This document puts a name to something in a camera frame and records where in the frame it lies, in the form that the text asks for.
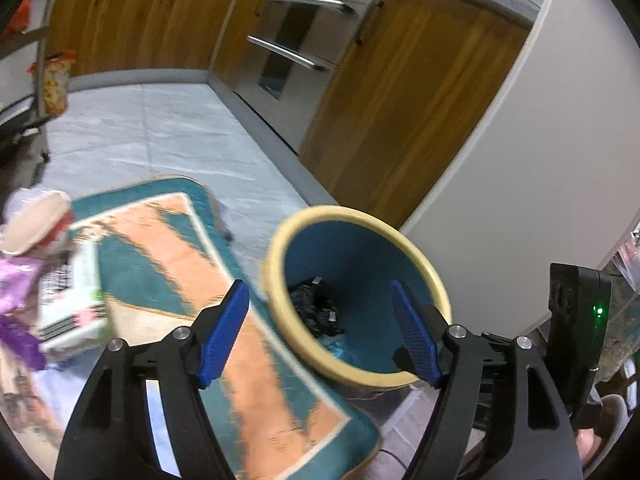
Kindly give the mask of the person's right hand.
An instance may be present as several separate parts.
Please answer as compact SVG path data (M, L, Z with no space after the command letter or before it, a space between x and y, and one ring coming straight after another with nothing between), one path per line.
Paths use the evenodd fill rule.
M577 451L584 468L594 460L601 444L602 438L594 432L593 428L579 429L576 432Z

